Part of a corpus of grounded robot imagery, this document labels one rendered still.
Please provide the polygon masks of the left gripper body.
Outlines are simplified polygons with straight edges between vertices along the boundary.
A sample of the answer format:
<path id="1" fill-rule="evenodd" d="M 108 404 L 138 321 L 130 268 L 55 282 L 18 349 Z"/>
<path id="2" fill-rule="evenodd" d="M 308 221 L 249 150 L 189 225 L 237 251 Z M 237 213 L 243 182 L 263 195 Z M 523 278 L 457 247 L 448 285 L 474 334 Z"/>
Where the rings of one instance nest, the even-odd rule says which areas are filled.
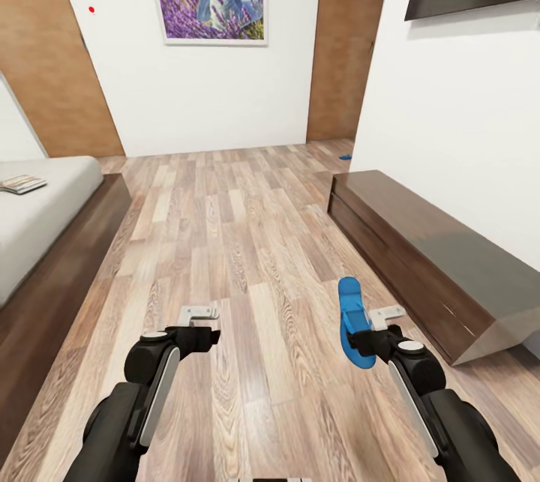
<path id="1" fill-rule="evenodd" d="M 187 340 L 186 356 L 191 353 L 207 353 L 211 347 L 212 328 L 210 326 L 177 327 L 168 326 L 167 332 L 180 332 Z"/>

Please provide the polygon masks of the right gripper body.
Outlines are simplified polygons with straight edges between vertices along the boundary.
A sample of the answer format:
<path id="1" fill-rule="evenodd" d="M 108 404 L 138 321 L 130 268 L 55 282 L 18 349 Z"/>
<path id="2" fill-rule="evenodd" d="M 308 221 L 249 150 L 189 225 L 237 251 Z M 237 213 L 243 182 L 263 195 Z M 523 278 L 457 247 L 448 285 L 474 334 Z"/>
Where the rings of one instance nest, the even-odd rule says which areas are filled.
<path id="1" fill-rule="evenodd" d="M 356 345 L 358 347 L 358 353 L 362 357 L 370 357 L 370 355 L 380 354 L 380 345 L 386 337 L 403 337 L 401 327 L 398 325 L 389 325 L 388 330 L 383 331 L 371 331 L 362 330 L 353 333 L 355 335 Z"/>

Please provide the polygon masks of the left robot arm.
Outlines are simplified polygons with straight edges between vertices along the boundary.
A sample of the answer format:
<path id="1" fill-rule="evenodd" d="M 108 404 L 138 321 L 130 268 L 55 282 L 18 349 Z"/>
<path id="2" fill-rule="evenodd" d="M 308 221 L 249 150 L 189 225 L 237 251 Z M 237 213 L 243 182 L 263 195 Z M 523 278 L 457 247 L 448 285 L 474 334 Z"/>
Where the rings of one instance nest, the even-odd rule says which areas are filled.
<path id="1" fill-rule="evenodd" d="M 177 326 L 145 333 L 124 363 L 127 383 L 117 383 L 101 400 L 84 429 L 83 447 L 63 482 L 135 482 L 161 419 L 179 361 L 207 353 L 221 331 L 194 326 L 191 320 L 216 320 L 211 306 L 183 306 Z"/>

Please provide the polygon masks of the sandal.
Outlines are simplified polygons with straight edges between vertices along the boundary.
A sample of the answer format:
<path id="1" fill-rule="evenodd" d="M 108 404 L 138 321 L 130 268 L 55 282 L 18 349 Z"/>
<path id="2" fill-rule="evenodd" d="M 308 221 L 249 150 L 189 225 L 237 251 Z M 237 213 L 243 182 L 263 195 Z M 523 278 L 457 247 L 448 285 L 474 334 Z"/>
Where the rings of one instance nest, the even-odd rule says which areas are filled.
<path id="1" fill-rule="evenodd" d="M 346 332 L 370 330 L 373 322 L 366 318 L 362 304 L 361 284 L 354 277 L 345 277 L 338 282 L 340 301 L 340 341 L 345 355 L 353 364 L 361 369 L 374 367 L 377 356 L 362 357 L 358 349 L 351 349 Z"/>

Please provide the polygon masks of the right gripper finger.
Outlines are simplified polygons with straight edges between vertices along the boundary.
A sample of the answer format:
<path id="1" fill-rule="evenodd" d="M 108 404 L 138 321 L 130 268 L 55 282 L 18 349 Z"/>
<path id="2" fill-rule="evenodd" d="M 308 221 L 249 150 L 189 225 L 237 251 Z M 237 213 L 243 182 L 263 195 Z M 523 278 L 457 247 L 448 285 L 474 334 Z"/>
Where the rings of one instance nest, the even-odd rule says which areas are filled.
<path id="1" fill-rule="evenodd" d="M 356 345 L 355 335 L 353 333 L 350 333 L 349 331 L 347 331 L 346 336 L 347 336 L 347 338 L 349 340 L 349 345 L 350 345 L 351 349 L 358 349 L 358 347 Z"/>

